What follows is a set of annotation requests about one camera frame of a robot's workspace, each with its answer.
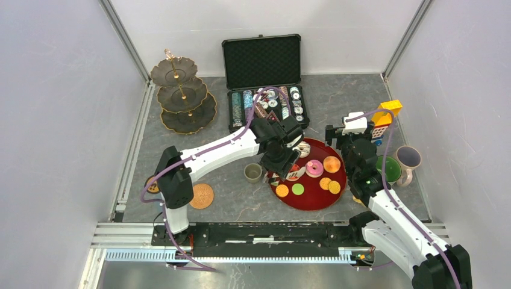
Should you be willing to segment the red frosted donut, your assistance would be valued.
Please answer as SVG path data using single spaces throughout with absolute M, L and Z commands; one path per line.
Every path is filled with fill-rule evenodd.
M 287 181 L 297 181 L 302 177 L 306 172 L 306 168 L 304 166 L 299 166 L 294 164 L 290 170 L 290 172 L 286 176 Z

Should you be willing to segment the pink frosted donut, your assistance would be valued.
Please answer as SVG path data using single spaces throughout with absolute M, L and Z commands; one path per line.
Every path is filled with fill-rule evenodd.
M 310 160 L 305 165 L 306 174 L 311 178 L 318 178 L 324 172 L 323 164 L 319 160 Z

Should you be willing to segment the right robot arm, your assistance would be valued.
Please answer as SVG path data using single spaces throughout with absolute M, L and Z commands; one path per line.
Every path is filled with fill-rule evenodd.
M 353 196 L 368 211 L 350 218 L 352 244 L 380 249 L 410 278 L 413 288 L 472 288 L 469 253 L 425 226 L 399 199 L 377 168 L 372 122 L 361 133 L 345 126 L 325 128 L 325 144 L 336 141 Z

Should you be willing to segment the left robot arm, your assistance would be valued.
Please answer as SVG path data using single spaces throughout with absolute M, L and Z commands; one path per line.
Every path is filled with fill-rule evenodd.
M 300 153 L 304 139 L 301 125 L 292 117 L 280 122 L 256 118 L 248 126 L 198 148 L 164 150 L 153 182 L 163 201 L 166 237 L 174 245 L 189 239 L 187 206 L 193 199 L 193 184 L 204 175 L 242 158 L 261 156 L 259 164 L 285 179 Z

